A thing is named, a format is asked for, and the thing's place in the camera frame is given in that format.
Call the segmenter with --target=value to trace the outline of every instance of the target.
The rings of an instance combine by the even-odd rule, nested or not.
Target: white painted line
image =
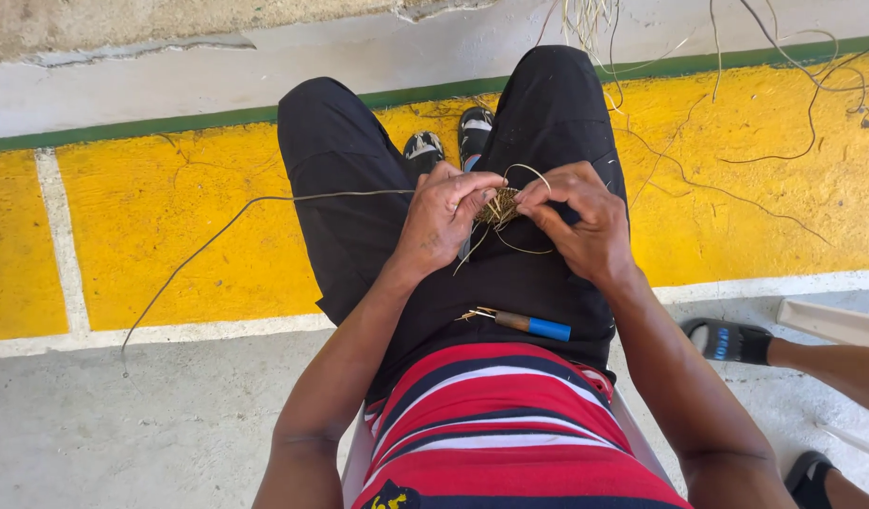
[[[869,271],[827,272],[813,275],[736,279],[718,283],[654,288],[661,304],[694,303],[720,299],[747,299],[776,295],[824,294],[869,290]]]
[[[146,343],[177,343],[189,341],[226,340],[248,336],[264,336],[298,330],[333,329],[334,324],[323,313],[301,314],[261,320],[209,321],[185,325],[162,325],[135,329],[126,348]],[[88,348],[113,347],[118,352],[128,330],[106,330],[88,334],[59,334],[37,338],[0,341],[0,358],[41,355],[50,351],[70,352]]]
[[[50,238],[54,243],[60,286],[63,288],[66,320],[69,323],[68,335],[73,338],[73,341],[85,341],[90,332],[89,312],[86,310],[86,300],[82,294],[82,273],[79,272],[76,245],[73,243],[73,226],[69,220],[66,189],[63,187],[54,149],[36,148],[35,165],[38,168],[41,198],[48,213]]]
[[[858,290],[869,290],[869,271],[830,272],[815,275],[664,286],[654,288],[654,293],[658,296],[661,304],[677,304],[717,299],[745,299]],[[298,330],[332,329],[333,327],[334,324],[322,313],[261,320],[211,321],[141,327],[135,330],[129,344],[223,340]],[[119,349],[125,334],[126,330],[108,330],[89,332],[88,334],[70,333],[3,340],[0,341],[0,357],[40,355],[48,351],[68,352],[87,348],[116,347]]]

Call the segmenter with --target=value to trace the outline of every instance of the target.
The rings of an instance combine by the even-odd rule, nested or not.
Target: pile of fibers
[[[479,223],[499,226],[516,219],[520,214],[516,211],[516,202],[513,201],[513,197],[518,193],[518,189],[498,188],[496,197],[481,208],[481,211],[475,216],[475,220]]]

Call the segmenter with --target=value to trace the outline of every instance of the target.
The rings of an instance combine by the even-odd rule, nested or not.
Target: white chair
[[[651,446],[648,445],[648,440],[642,430],[639,429],[635,422],[635,417],[629,411],[626,405],[626,399],[622,396],[620,388],[613,390],[613,402],[610,405],[613,415],[617,422],[620,423],[622,432],[629,440],[629,445],[632,447],[632,454],[635,458],[642,462],[648,470],[652,471],[655,476],[663,479],[667,484],[672,486],[670,478],[661,467],[661,462],[655,456]],[[343,470],[343,477],[340,483],[343,486],[343,506],[351,507],[359,494],[362,492],[365,473],[368,472],[368,467],[372,461],[372,449],[374,440],[372,434],[368,431],[368,426],[363,421],[365,414],[365,405],[362,405],[362,410],[356,417],[356,432],[353,433],[353,443],[349,448],[349,456],[347,457],[347,467]]]

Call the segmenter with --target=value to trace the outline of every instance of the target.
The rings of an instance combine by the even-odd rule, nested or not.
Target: red striped shirt
[[[432,353],[368,407],[353,507],[688,508],[632,456],[611,397],[599,371],[529,344]]]

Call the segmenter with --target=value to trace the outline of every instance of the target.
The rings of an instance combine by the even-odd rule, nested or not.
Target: black shorts
[[[414,189],[417,175],[387,132],[355,94],[316,78],[282,98],[281,155],[293,195]],[[626,200],[604,93],[588,56],[565,46],[539,46],[519,62],[500,97],[493,129],[475,171],[503,175],[522,163],[540,172],[590,161],[611,192]],[[535,179],[511,168],[510,187]],[[322,298],[318,307],[339,325],[371,287],[393,253],[411,195],[328,197],[296,202],[308,259]],[[556,204],[568,223],[575,211]],[[475,244],[484,228],[476,232]],[[503,240],[529,251],[553,248],[527,218],[510,223]],[[406,369],[425,355],[470,342],[521,341],[564,359],[606,370],[613,316],[604,296],[576,277],[556,251],[527,254],[493,233],[453,275],[459,260],[422,281],[394,332],[366,399],[387,396]],[[486,306],[572,328],[569,342],[530,336],[493,320],[454,321]]]

